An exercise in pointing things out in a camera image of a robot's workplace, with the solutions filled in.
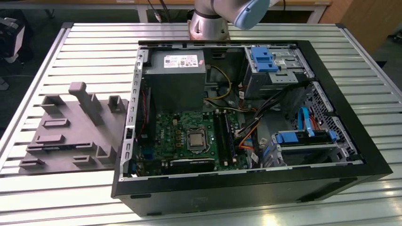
slotted table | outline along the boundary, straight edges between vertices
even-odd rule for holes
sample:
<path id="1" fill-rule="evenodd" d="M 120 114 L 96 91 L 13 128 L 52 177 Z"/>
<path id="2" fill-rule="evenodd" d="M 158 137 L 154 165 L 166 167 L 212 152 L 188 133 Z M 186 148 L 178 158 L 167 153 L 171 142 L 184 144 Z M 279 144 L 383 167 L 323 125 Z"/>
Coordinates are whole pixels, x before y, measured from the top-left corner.
<path id="1" fill-rule="evenodd" d="M 230 26 L 232 40 L 310 40 L 394 173 L 319 202 L 140 218 L 111 199 L 112 171 L 20 176 L 45 94 L 72 100 L 72 81 L 99 99 L 130 98 L 139 40 L 183 40 L 187 24 L 64 24 L 0 141 L 0 224 L 398 225 L 402 223 L 402 93 L 334 24 Z"/>

open computer tower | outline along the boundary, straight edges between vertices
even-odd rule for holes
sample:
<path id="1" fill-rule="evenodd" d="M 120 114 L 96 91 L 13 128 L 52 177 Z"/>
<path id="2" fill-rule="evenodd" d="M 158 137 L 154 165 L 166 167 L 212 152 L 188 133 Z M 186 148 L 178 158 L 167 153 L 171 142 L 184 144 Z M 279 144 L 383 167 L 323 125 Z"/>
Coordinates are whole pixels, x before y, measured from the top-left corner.
<path id="1" fill-rule="evenodd" d="M 143 41 L 112 197 L 140 216 L 326 199 L 391 173 L 309 41 Z"/>

ram slot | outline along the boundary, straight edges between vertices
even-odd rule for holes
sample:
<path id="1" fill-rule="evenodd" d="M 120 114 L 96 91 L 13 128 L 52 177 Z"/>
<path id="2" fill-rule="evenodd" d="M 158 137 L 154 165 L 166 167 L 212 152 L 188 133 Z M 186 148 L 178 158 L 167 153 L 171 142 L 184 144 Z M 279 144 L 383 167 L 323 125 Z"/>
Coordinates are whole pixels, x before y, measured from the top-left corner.
<path id="1" fill-rule="evenodd" d="M 214 113 L 214 129 L 216 135 L 219 164 L 227 166 L 232 163 L 232 134 L 224 113 Z"/>

motherboard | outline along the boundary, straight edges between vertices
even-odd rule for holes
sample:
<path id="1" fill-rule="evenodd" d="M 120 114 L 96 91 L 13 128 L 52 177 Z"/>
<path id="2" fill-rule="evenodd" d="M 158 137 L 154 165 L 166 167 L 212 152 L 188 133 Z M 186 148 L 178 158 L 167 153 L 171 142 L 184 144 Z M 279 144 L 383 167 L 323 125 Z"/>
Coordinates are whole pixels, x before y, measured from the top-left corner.
<path id="1" fill-rule="evenodd" d="M 140 147 L 144 160 L 139 162 L 138 173 L 147 176 L 164 175 L 163 168 L 171 170 L 175 166 L 175 173 L 246 169 L 246 155 L 239 154 L 232 145 L 239 126 L 235 112 L 158 114 L 155 144 Z"/>

cpu socket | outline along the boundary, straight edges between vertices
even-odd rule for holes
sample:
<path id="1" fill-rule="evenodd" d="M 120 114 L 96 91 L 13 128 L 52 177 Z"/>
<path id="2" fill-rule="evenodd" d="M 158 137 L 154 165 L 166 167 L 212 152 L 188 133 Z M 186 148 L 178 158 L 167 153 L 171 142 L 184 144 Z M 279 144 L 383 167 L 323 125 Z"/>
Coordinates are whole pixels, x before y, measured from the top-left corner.
<path id="1" fill-rule="evenodd" d="M 187 131 L 187 150 L 195 154 L 202 153 L 207 149 L 206 130 L 198 128 Z"/>

